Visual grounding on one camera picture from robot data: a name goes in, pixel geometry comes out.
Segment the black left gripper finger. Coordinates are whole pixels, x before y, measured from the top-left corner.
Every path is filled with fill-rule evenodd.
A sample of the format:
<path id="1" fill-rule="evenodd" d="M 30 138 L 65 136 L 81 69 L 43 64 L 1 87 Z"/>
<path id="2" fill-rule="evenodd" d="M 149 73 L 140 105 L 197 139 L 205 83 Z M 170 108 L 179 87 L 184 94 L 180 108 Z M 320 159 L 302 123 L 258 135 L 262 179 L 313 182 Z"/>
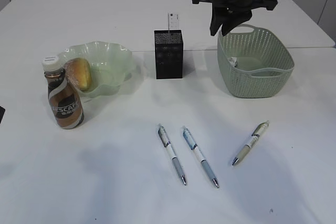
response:
<path id="1" fill-rule="evenodd" d="M 5 114 L 5 109 L 2 107 L 2 106 L 0 106 L 0 123 L 1 123 L 1 121 L 2 121 L 2 119 L 3 119 L 3 116 L 4 116 L 4 114 Z"/>

